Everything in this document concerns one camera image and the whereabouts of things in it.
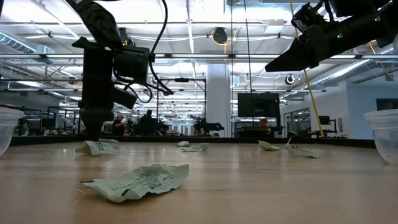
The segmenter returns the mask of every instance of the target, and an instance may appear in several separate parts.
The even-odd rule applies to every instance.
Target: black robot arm
[[[350,16],[337,22],[318,14],[322,3],[331,2],[337,16]],[[267,72],[299,71],[372,40],[380,47],[394,41],[398,31],[398,0],[320,0],[316,7],[304,5],[292,24],[302,32],[290,49],[266,66]]]
[[[131,88],[132,84],[136,83],[146,87],[150,91],[149,101],[151,100],[150,87],[156,87],[147,84],[148,66],[154,78],[164,88],[159,91],[173,94],[161,83],[152,67],[152,63],[155,62],[155,46],[163,34],[167,16],[154,48],[149,50],[148,48],[124,45],[114,17],[98,3],[92,0],[66,1],[78,13],[96,41],[96,43],[92,43],[81,37],[72,46],[84,49],[83,93],[79,107],[81,108],[81,120],[86,126],[87,139],[97,141],[103,122],[111,121],[114,118],[112,112],[114,102],[132,109],[136,100],[141,100],[136,94],[127,92],[127,90],[132,90],[135,93]],[[164,0],[162,2],[167,12],[167,5]],[[112,74],[118,80],[117,82],[112,81]],[[115,84],[122,84],[125,87],[122,90],[116,88]]]

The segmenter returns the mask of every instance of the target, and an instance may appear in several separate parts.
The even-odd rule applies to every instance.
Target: wooden table
[[[398,167],[374,149],[308,145],[321,159],[255,144],[121,143],[118,157],[75,154],[78,143],[10,147],[0,157],[0,223],[398,223]],[[190,165],[177,190],[113,203],[79,182],[152,163]]]

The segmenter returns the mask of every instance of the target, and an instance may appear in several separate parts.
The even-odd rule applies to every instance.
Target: white pillar
[[[221,138],[231,137],[231,74],[228,64],[207,65],[207,104],[208,123],[220,123],[225,130],[215,131]]]

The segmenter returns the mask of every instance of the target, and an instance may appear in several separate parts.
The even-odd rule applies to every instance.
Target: tv screen
[[[278,93],[238,93],[239,117],[279,116]]]

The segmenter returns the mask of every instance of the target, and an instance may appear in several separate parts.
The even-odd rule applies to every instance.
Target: crumpled green wrapper
[[[140,167],[117,179],[94,179],[82,182],[112,202],[137,200],[146,193],[161,194],[177,189],[189,175],[189,165],[153,164]]]
[[[120,153],[119,142],[113,139],[99,139],[98,142],[85,141],[77,149],[76,153],[99,156],[117,156]]]
[[[209,148],[209,145],[208,143],[200,143],[196,146],[179,147],[179,149],[183,152],[203,152]]]
[[[178,142],[177,146],[179,146],[179,147],[188,147],[189,146],[189,142],[187,142],[187,141]]]
[[[279,147],[273,146],[268,142],[260,141],[259,140],[259,147],[265,151],[278,151],[280,150]]]
[[[306,149],[306,148],[301,148],[301,147],[296,147],[293,149],[292,146],[290,145],[290,140],[292,140],[292,138],[290,138],[289,141],[287,142],[287,144],[285,145],[285,149],[288,150],[291,155],[302,156],[302,157],[311,157],[311,158],[316,158],[316,159],[321,158],[321,156],[319,154],[317,154],[316,152],[313,152],[311,149]]]

